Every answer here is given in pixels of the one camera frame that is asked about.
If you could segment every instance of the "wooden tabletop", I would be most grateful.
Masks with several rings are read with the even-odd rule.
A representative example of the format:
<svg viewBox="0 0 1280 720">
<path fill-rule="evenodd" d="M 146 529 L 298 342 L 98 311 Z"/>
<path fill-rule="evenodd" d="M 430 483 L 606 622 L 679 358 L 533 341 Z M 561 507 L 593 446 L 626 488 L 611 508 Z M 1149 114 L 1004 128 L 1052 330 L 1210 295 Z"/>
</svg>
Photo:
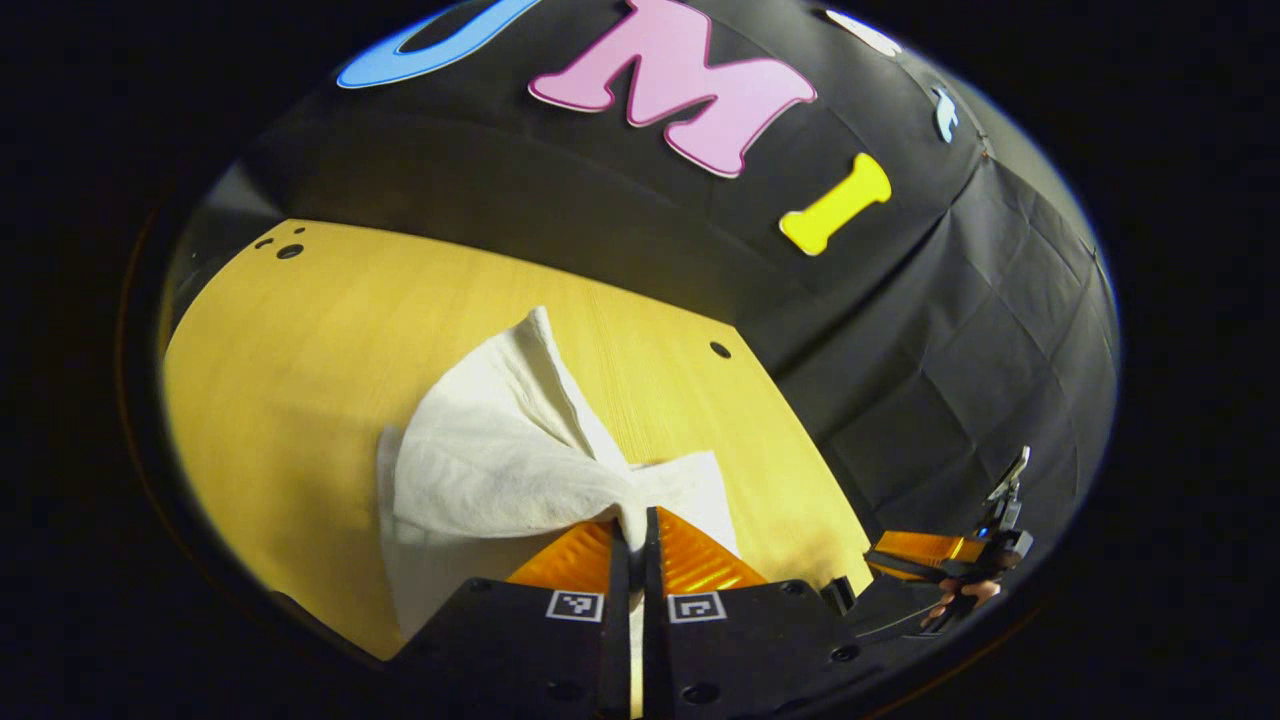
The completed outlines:
<svg viewBox="0 0 1280 720">
<path fill-rule="evenodd" d="M 716 452 L 742 560 L 769 580 L 870 583 L 856 516 L 731 325 L 503 255 L 296 219 L 210 281 L 165 356 L 170 430 L 212 525 L 268 588 L 393 656 L 407 638 L 379 550 L 378 434 L 538 305 L 628 461 Z"/>
</svg>

